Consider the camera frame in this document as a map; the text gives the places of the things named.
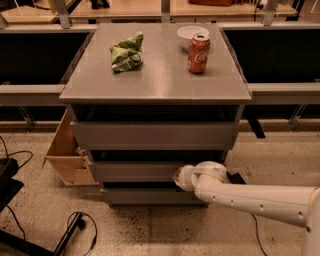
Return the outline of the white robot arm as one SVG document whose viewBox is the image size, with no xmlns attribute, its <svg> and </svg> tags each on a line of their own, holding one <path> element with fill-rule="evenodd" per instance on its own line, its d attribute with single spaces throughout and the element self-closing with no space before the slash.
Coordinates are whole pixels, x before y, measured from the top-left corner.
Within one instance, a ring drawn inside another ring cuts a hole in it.
<svg viewBox="0 0 320 256">
<path fill-rule="evenodd" d="M 176 170 L 177 186 L 216 203 L 305 229 L 303 256 L 320 255 L 320 188 L 232 184 L 226 167 L 212 161 Z"/>
</svg>

